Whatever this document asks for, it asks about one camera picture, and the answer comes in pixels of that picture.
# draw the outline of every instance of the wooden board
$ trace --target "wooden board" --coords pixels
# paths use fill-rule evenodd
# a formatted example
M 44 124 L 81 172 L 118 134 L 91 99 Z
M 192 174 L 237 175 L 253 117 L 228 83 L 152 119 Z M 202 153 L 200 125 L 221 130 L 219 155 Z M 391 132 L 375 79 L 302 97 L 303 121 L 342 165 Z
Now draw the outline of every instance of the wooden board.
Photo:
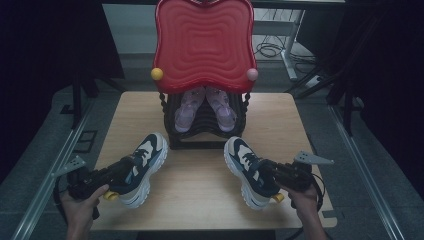
M 252 93 L 243 139 L 255 153 L 279 162 L 292 162 L 300 151 L 311 152 L 302 122 L 290 94 Z M 168 135 L 163 124 L 159 94 L 126 92 L 122 95 L 96 168 L 106 167 L 132 153 L 151 132 Z M 209 134 L 199 139 L 216 138 Z M 314 173 L 320 175 L 317 167 Z M 147 200 L 137 209 L 120 201 L 102 200 L 101 217 L 93 230 L 212 230 L 297 228 L 301 222 L 290 207 L 271 200 L 263 210 L 249 208 L 241 196 L 241 182 L 224 161 L 223 150 L 169 150 L 159 171 L 150 178 Z M 325 196 L 324 211 L 332 206 Z M 334 227 L 336 218 L 324 218 Z

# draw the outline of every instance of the hand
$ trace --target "hand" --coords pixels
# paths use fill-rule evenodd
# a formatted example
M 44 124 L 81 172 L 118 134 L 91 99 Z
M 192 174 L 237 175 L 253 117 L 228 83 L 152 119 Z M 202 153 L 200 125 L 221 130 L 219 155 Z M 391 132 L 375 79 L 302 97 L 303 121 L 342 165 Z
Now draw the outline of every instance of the hand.
M 315 215 L 317 212 L 317 191 L 312 185 L 304 192 L 297 192 L 286 186 L 277 183 L 277 186 L 286 190 L 289 194 L 289 198 L 294 202 L 297 209 L 298 217 L 303 220 L 309 218 L 311 215 Z
M 297 192 L 293 189 L 287 188 L 279 183 L 275 183 L 280 188 L 286 190 L 289 198 L 296 205 L 297 216 L 303 224 L 305 237 L 308 240 L 324 240 L 326 234 L 322 228 L 321 220 L 317 212 L 317 190 L 311 185 L 304 192 Z
M 88 199 L 80 201 L 69 196 L 68 191 L 61 197 L 63 210 L 68 221 L 67 240 L 88 239 L 93 225 L 93 209 L 99 204 L 99 197 L 109 189 L 109 185 L 98 188 Z

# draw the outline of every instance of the wrist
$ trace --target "wrist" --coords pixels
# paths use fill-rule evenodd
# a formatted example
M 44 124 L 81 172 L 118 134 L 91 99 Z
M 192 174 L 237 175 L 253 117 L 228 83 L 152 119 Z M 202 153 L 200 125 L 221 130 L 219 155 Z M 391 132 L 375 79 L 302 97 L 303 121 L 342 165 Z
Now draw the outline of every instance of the wrist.
M 318 212 L 316 207 L 311 206 L 308 208 L 301 208 L 301 209 L 297 209 L 296 210 L 297 216 L 299 217 L 299 219 L 301 221 L 307 220 L 307 219 L 311 219 L 311 218 L 316 218 L 318 217 Z
M 314 211 L 299 212 L 298 216 L 302 222 L 305 232 L 305 239 L 308 240 L 325 240 L 326 234 L 319 219 L 318 212 Z
M 85 230 L 79 226 L 69 225 L 66 240 L 87 240 L 89 230 Z

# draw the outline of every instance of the metal rail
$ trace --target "metal rail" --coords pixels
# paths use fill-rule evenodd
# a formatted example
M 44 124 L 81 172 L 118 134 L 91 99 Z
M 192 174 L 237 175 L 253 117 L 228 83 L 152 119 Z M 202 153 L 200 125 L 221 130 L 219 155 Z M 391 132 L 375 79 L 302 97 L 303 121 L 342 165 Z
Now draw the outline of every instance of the metal rail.
M 384 227 L 386 228 L 387 233 L 392 240 L 405 239 L 401 229 L 399 228 L 396 217 L 394 216 L 389 204 L 386 199 L 384 199 L 381 194 L 377 184 L 372 177 L 370 170 L 367 167 L 367 164 L 362 157 L 361 152 L 359 151 L 353 137 L 349 136 L 346 132 L 343 123 L 342 117 L 340 113 L 335 109 L 334 106 L 328 107 L 331 116 L 333 117 L 334 122 L 337 125 L 337 128 L 340 132 L 340 135 L 345 143 L 346 147 L 349 150 L 349 153 L 358 169 L 359 176 L 364 182 L 365 188 L 370 195 L 372 202 L 377 210 L 377 213 L 380 215 L 380 218 L 383 222 Z
M 65 165 L 66 162 L 69 160 L 72 150 L 74 149 L 75 144 L 77 143 L 78 138 L 82 130 L 84 129 L 85 124 L 87 123 L 87 119 L 90 111 L 93 108 L 94 101 L 95 100 L 93 99 L 88 99 L 88 106 L 86 107 L 86 110 L 83 113 L 80 123 L 76 126 L 75 129 L 72 129 L 71 133 L 69 134 L 65 144 L 63 145 L 56 159 L 54 160 L 52 167 L 47 172 L 47 175 L 44 178 L 41 186 L 38 188 L 38 192 L 36 193 L 30 206 L 25 212 L 25 215 L 23 216 L 21 222 L 16 228 L 12 239 L 21 240 L 30 238 L 31 233 L 34 230 L 38 220 L 40 219 L 40 216 L 44 211 L 44 208 L 46 207 L 53 190 L 54 182 L 56 179 L 52 178 L 51 174 L 61 169 L 62 166 Z

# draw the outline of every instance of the pink shoe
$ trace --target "pink shoe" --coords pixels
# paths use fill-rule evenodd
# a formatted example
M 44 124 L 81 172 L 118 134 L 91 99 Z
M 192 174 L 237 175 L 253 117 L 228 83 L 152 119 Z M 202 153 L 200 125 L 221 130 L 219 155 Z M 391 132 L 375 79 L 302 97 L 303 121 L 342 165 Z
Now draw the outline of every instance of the pink shoe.
M 215 111 L 219 128 L 224 132 L 233 130 L 237 115 L 228 104 L 227 93 L 216 88 L 206 87 L 206 99 Z
M 205 88 L 198 87 L 184 93 L 181 107 L 175 111 L 175 129 L 178 132 L 187 132 L 196 116 L 197 109 L 205 99 Z

